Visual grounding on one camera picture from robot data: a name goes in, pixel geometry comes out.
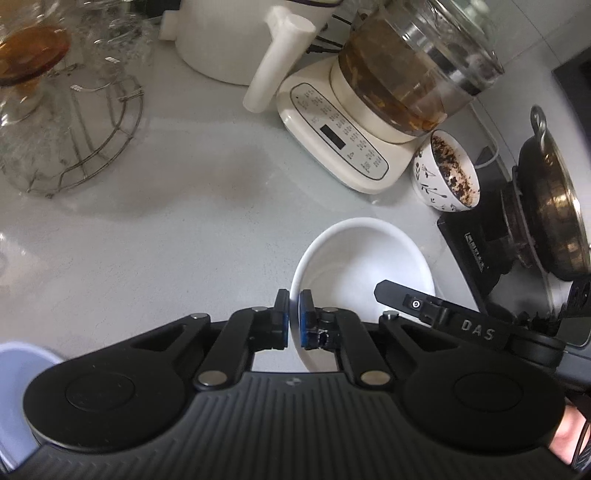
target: kitchen wall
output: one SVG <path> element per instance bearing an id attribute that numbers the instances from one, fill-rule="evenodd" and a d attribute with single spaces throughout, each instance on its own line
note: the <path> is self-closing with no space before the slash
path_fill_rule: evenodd
<path id="1" fill-rule="evenodd" d="M 544 109 L 591 233 L 590 148 L 552 75 L 553 69 L 591 46 L 591 0 L 486 2 L 498 28 L 495 51 L 506 73 L 479 95 L 474 107 L 499 142 L 508 170 L 517 163 L 523 142 L 532 136 L 531 105 L 537 103 Z M 446 122 L 446 127 L 465 139 L 472 156 L 486 142 L 468 109 Z"/>

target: cooking pot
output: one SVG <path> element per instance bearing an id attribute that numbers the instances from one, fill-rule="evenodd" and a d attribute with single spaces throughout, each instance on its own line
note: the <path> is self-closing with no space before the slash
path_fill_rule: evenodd
<path id="1" fill-rule="evenodd" d="M 564 281 L 591 274 L 580 203 L 543 110 L 531 109 L 534 136 L 519 152 L 518 183 L 527 224 L 544 269 Z"/>

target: appliance label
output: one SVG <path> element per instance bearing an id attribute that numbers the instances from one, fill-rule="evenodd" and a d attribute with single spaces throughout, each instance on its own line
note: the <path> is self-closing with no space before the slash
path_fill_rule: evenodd
<path id="1" fill-rule="evenodd" d="M 345 116 L 309 83 L 292 88 L 290 98 L 296 110 L 318 136 L 361 175 L 381 180 L 388 162 Z"/>
<path id="2" fill-rule="evenodd" d="M 476 243 L 474 242 L 474 239 L 472 238 L 472 234 L 470 232 L 468 232 L 466 235 L 464 235 L 464 238 L 466 239 L 466 242 L 467 242 L 468 246 L 470 247 L 470 251 L 472 252 L 472 256 L 474 257 L 474 260 L 476 260 L 476 265 L 478 265 L 478 270 L 480 270 L 480 272 L 482 272 L 486 265 L 482 261 L 482 256 L 480 255 L 480 252 L 478 251 L 478 247 L 476 246 Z"/>

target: amber liquid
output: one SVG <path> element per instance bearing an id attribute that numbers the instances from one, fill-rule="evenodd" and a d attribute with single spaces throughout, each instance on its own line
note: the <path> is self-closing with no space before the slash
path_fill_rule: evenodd
<path id="1" fill-rule="evenodd" d="M 54 25 L 23 28 L 0 44 L 0 86 L 28 82 L 53 68 L 70 48 L 66 30 Z"/>
<path id="2" fill-rule="evenodd" d="M 447 116 L 436 72 L 378 15 L 353 32 L 339 53 L 340 69 L 382 120 L 408 135 L 423 135 Z"/>

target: person's hand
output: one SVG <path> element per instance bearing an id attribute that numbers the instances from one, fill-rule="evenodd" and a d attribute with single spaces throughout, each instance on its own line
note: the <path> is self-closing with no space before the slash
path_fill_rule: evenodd
<path id="1" fill-rule="evenodd" d="M 583 417 L 582 413 L 572 405 L 566 405 L 562 421 L 552 443 L 550 443 L 550 450 L 568 465 L 573 459 L 574 450 L 577 448 L 577 442 L 584 425 L 585 417 Z M 589 441 L 589 433 L 587 432 L 583 440 L 582 449 L 585 448 Z"/>

